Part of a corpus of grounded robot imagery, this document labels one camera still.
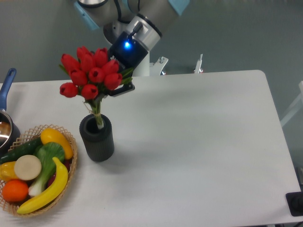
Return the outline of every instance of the orange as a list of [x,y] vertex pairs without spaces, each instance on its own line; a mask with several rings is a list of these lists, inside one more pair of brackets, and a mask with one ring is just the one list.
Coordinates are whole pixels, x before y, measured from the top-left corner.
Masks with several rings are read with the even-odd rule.
[[21,180],[11,180],[2,188],[2,197],[6,202],[20,202],[28,195],[28,185]]

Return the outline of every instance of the yellow bell pepper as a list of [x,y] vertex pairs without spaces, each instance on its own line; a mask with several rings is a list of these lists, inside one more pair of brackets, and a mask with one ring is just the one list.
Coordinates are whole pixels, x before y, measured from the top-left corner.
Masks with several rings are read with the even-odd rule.
[[6,162],[0,165],[0,179],[3,181],[17,180],[19,179],[14,171],[16,162]]
[[68,160],[73,157],[73,151],[71,148],[71,144],[65,138],[65,136],[58,130],[52,129],[52,128],[44,129],[41,132],[41,141],[43,144],[46,144],[49,142],[59,143],[63,147],[64,153],[65,153],[64,158]]
[[45,191],[23,203],[17,210],[18,214],[28,214],[42,208],[60,195],[67,184],[67,168],[57,157],[53,157],[56,164],[56,178]]

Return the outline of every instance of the wicker basket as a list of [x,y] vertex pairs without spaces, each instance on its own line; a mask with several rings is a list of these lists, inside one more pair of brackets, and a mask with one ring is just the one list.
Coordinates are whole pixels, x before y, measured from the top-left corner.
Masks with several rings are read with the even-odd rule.
[[56,125],[40,125],[40,126],[36,126],[33,129],[29,129],[28,131],[25,131],[24,134],[21,134],[19,138],[17,138],[16,142],[13,143],[13,145],[10,147],[10,150],[16,146],[19,146],[20,144],[30,141],[34,138],[37,138],[38,136],[40,136],[41,132],[46,129],[46,128],[53,128],[53,129],[57,129],[58,131],[60,131],[65,137],[66,139],[70,142],[72,150],[73,150],[73,158],[72,158],[72,162],[71,162],[71,167],[70,167],[70,171],[69,171],[69,175],[68,175],[68,181],[67,184],[64,188],[64,190],[61,192],[61,194],[55,199],[53,200],[50,204],[48,204],[46,207],[43,207],[39,210],[36,210],[32,213],[29,214],[18,214],[17,213],[17,209],[19,208],[20,204],[16,204],[16,203],[9,203],[6,202],[3,197],[2,197],[2,188],[5,185],[5,181],[0,180],[0,207],[3,208],[4,211],[14,215],[14,216],[18,216],[18,217],[32,217],[32,216],[36,216],[39,214],[42,214],[46,211],[48,211],[50,208],[52,208],[54,205],[56,205],[58,203],[58,201],[62,198],[62,196],[64,195],[66,189],[68,188],[68,186],[70,185],[71,179],[75,173],[76,170],[76,165],[77,165],[77,158],[78,158],[78,149],[77,149],[77,144],[76,144],[76,140],[75,138],[71,135],[70,132],[68,132],[66,129],[64,129],[63,127],[59,127]]

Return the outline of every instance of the white table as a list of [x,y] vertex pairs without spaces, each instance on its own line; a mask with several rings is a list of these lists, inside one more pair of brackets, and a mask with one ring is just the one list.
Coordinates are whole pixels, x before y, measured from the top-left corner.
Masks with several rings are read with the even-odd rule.
[[79,124],[83,98],[65,81],[14,83],[8,114],[21,132],[68,129],[79,146],[71,187],[31,219],[0,212],[1,226],[235,227],[302,221],[285,194],[300,191],[261,71],[134,78],[135,91],[103,102],[115,152],[95,163]]

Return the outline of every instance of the cooking pot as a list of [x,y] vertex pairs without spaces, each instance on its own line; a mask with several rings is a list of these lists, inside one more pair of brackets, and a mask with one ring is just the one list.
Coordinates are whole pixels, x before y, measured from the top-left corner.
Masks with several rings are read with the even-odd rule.
[[16,72],[16,69],[9,69],[0,90],[0,157],[7,153],[13,142],[20,136],[18,127],[6,113],[7,96]]

